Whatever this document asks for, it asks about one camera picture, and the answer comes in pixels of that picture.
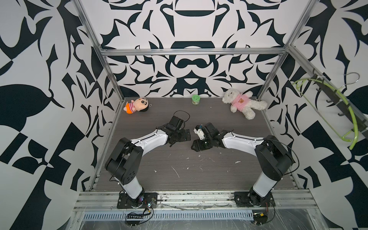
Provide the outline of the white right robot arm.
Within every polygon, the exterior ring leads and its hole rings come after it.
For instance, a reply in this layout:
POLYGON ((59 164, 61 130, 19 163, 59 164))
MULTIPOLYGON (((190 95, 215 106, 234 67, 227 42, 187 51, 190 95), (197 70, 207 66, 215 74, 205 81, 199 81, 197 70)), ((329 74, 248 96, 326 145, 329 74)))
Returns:
POLYGON ((262 172, 250 190, 249 197, 253 199, 266 198, 295 163, 290 151, 272 135, 265 138, 248 137, 229 130, 219 131, 212 123, 197 125, 194 133, 199 139, 193 142, 191 149, 196 152, 219 147, 239 150, 257 157, 262 172))

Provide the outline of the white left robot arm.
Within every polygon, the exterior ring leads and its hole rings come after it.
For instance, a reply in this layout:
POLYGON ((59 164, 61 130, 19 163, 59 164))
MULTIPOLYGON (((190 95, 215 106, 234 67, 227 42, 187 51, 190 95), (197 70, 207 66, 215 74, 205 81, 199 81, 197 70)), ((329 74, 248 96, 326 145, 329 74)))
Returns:
POLYGON ((153 132, 137 139, 122 138, 114 147, 104 167, 111 175, 109 180, 118 182, 136 205, 143 203, 145 194, 137 179, 143 156, 160 146, 190 141, 190 130, 185 128, 188 120, 173 115, 168 123, 156 127, 153 132))

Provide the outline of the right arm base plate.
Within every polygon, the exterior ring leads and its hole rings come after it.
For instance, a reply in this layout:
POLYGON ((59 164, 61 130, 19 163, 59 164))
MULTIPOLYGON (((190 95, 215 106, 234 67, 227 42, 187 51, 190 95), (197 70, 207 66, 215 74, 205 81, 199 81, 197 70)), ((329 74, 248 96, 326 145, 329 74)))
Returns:
POLYGON ((234 192, 234 201, 239 207, 271 207, 275 205, 275 200, 271 192, 265 197, 261 197, 252 189, 246 192, 234 192))

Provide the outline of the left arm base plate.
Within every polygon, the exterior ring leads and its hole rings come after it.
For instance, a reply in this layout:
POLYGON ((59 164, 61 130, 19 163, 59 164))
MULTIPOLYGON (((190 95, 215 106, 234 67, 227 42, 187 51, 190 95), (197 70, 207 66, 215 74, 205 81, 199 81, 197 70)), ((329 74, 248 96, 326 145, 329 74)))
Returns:
POLYGON ((144 209, 157 204, 157 193, 142 193, 137 198, 131 198, 127 193, 119 194, 117 209, 144 209))

